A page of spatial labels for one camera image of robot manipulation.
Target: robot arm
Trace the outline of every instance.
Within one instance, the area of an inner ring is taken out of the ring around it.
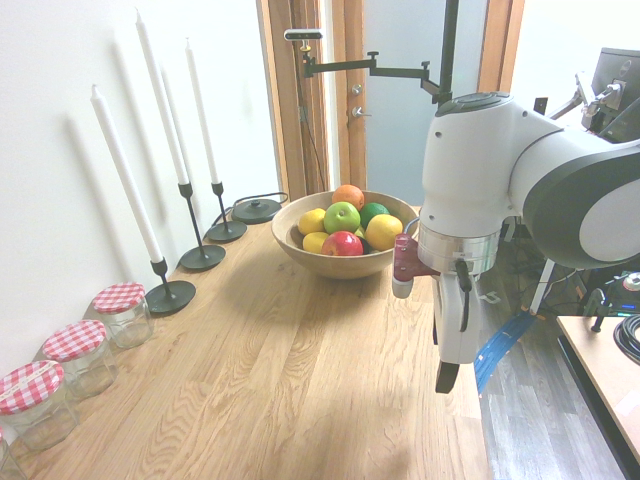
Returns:
[[[427,140],[416,255],[396,248],[394,258],[394,288],[404,282],[405,295],[402,267],[419,262],[438,272],[436,391],[448,393],[457,366],[475,359],[482,309],[474,275],[493,267],[506,217],[522,216],[542,253],[568,267],[611,266],[640,253],[639,145],[566,131],[499,92],[440,107]]]

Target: glass jar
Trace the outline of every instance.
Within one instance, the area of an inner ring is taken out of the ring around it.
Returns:
[[[105,391],[118,376],[107,331],[98,320],[61,328],[45,342],[42,352],[62,365],[69,390],[78,399]]]
[[[133,348],[153,334],[151,314],[140,283],[118,283],[105,288],[93,300],[93,308],[120,348]]]
[[[2,427],[0,427],[0,480],[27,480],[27,476],[11,455],[9,445],[3,437]]]
[[[0,416],[30,450],[45,450],[67,438],[78,419],[67,401],[62,365],[33,362],[0,380]]]

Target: wooden bowl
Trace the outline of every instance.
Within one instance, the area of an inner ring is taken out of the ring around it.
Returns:
[[[393,261],[393,249],[358,257],[332,257],[305,252],[302,249],[303,235],[298,231],[299,218],[314,208],[327,209],[331,205],[333,192],[316,193],[300,198],[280,210],[271,223],[271,232],[280,247],[293,260],[323,277],[338,279],[363,278],[384,270]],[[417,218],[409,204],[382,193],[364,192],[365,203],[376,202],[387,207],[391,215],[398,217],[406,226]],[[409,233],[414,235],[418,224],[414,223]]]

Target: lemon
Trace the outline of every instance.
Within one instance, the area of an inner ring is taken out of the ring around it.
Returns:
[[[324,214],[321,208],[311,210],[300,217],[298,220],[298,230],[303,235],[309,235],[314,232],[324,232]]]
[[[305,252],[320,253],[322,251],[322,244],[329,236],[325,232],[313,232],[302,239],[302,249]]]
[[[402,233],[402,222],[393,215],[382,213],[371,219],[364,238],[371,248],[382,252],[393,248],[399,233]]]

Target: jar lid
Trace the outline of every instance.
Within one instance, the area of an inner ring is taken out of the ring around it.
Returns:
[[[47,358],[68,362],[93,352],[107,338],[107,331],[98,320],[82,320],[67,325],[51,335],[42,347]]]
[[[44,402],[64,379],[62,365],[42,360],[20,367],[0,380],[0,415],[24,412]]]
[[[98,313],[121,313],[135,307],[144,298],[144,286],[126,282],[111,285],[93,299],[93,308]]]

